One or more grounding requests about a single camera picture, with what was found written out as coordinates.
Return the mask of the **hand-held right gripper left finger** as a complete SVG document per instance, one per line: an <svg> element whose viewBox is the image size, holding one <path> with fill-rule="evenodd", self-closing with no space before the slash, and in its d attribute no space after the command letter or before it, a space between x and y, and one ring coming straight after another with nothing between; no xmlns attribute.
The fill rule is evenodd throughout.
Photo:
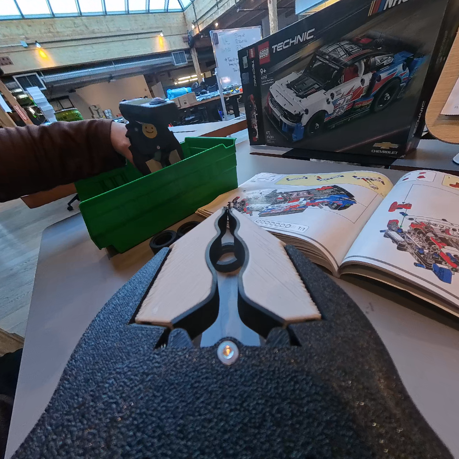
<svg viewBox="0 0 459 459"><path fill-rule="evenodd" d="M207 262L208 248L222 235L221 208L171 245L162 267L135 316L136 324L183 328L195 338L209 328L219 313L217 274Z"/></svg>

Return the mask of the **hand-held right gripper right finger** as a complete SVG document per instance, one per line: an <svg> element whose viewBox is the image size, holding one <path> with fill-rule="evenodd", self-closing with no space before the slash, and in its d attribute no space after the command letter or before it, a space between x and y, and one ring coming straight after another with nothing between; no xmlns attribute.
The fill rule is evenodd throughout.
<svg viewBox="0 0 459 459"><path fill-rule="evenodd" d="M244 255L238 277L242 322L267 338L275 327L321 319L285 244L234 209L229 209L229 222Z"/></svg>

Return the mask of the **green plastic bin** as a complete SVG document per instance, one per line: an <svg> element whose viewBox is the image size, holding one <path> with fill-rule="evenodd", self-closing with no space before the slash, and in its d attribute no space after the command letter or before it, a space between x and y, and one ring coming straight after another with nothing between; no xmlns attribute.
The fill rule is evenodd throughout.
<svg viewBox="0 0 459 459"><path fill-rule="evenodd" d="M185 159L142 176L131 164L75 183L90 238L123 253L237 187L234 138L186 137Z"/></svg>

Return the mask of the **black toy tire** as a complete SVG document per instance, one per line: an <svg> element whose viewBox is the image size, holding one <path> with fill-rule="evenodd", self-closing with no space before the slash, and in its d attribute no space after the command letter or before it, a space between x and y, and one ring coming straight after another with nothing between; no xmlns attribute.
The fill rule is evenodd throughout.
<svg viewBox="0 0 459 459"><path fill-rule="evenodd" d="M191 231L193 228L199 225L199 221L186 221L183 223L180 227L177 228L176 230L176 236L177 239L183 237L185 234L187 234L189 231Z"/></svg>
<svg viewBox="0 0 459 459"><path fill-rule="evenodd" d="M169 247L177 239L177 233L174 230L163 230L152 236L149 242L150 249L157 254L163 248Z"/></svg>
<svg viewBox="0 0 459 459"><path fill-rule="evenodd" d="M242 267L245 260L243 244L234 242L222 243L220 239L213 242L209 250L209 260L216 271L230 273Z"/></svg>

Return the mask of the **toy car instruction booklet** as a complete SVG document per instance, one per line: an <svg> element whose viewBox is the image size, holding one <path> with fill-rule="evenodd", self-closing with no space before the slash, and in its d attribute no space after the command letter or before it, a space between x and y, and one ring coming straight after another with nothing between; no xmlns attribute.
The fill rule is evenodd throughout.
<svg viewBox="0 0 459 459"><path fill-rule="evenodd" d="M364 276L459 314L459 178L427 169L259 173L199 208L227 203L335 277Z"/></svg>

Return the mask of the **person's left hand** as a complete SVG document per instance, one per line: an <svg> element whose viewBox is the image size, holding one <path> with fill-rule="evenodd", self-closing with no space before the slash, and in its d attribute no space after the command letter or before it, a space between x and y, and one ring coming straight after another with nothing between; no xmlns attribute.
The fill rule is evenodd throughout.
<svg viewBox="0 0 459 459"><path fill-rule="evenodd" d="M133 155L130 151L131 143L127 137L126 124L112 122L110 139L114 150L134 164Z"/></svg>

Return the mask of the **long wooden workbench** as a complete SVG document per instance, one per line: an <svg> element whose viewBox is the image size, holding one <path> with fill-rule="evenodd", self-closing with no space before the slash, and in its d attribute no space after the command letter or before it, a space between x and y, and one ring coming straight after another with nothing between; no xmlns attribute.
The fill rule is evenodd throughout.
<svg viewBox="0 0 459 459"><path fill-rule="evenodd" d="M228 113L228 118L240 116L239 99L242 97L240 92L223 95L224 106L219 92L214 92L200 97L196 96L197 103L179 109L179 117L176 125L190 125L198 123L211 123L224 120L223 108Z"/></svg>

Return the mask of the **green drink can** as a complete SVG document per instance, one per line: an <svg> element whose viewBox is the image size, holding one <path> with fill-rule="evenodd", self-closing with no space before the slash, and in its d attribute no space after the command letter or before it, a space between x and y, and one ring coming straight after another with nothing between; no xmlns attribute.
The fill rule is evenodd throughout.
<svg viewBox="0 0 459 459"><path fill-rule="evenodd" d="M62 109L60 111L55 112L55 118L57 121L64 121L64 122L84 120L80 111L75 107L66 108L66 109Z"/></svg>

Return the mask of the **whiteboard on stand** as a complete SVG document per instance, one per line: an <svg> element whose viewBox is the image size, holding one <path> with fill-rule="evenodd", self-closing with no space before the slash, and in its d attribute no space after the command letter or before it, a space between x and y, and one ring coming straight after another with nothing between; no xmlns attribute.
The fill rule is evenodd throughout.
<svg viewBox="0 0 459 459"><path fill-rule="evenodd" d="M261 26L255 26L215 30L210 31L210 37L216 62L215 75L224 119L227 121L224 92L241 85L238 51L261 40L262 29Z"/></svg>

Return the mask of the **toy car set box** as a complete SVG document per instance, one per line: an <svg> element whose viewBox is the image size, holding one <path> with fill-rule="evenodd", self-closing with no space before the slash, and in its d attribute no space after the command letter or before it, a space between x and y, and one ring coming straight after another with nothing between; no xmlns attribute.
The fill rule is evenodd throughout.
<svg viewBox="0 0 459 459"><path fill-rule="evenodd" d="M251 145L415 148L458 1L343 0L238 51Z"/></svg>

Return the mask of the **person's dark clothing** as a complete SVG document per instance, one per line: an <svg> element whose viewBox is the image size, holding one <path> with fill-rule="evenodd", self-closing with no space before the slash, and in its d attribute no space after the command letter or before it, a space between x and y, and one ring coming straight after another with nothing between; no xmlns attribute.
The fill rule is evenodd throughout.
<svg viewBox="0 0 459 459"><path fill-rule="evenodd" d="M0 458L4 458L22 349L0 358Z"/></svg>

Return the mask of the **printed paper sheet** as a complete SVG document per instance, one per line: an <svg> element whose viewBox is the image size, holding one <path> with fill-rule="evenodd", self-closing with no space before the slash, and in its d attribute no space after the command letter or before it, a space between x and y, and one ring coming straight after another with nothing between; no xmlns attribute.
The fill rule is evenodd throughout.
<svg viewBox="0 0 459 459"><path fill-rule="evenodd" d="M442 111L442 115L458 116L459 115L459 79L457 79Z"/></svg>

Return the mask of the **rounded wooden board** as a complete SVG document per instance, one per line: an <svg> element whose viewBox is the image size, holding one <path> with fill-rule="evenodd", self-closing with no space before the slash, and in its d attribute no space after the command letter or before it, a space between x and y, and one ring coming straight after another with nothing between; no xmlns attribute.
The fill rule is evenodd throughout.
<svg viewBox="0 0 459 459"><path fill-rule="evenodd" d="M459 76L459 32L450 38L450 48L439 52L439 79L426 111L426 127L436 139L450 143L459 143L458 115L441 114Z"/></svg>

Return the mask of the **metal air duct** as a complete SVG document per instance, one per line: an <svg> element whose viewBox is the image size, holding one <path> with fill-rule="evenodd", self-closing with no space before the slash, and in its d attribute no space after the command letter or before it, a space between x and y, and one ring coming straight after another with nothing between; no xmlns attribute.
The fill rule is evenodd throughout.
<svg viewBox="0 0 459 459"><path fill-rule="evenodd" d="M41 80L46 87L84 85L86 83L97 83L111 78L154 72L165 67L176 67L171 53L164 56L149 57L127 62L112 61L104 66L48 74L42 76Z"/></svg>

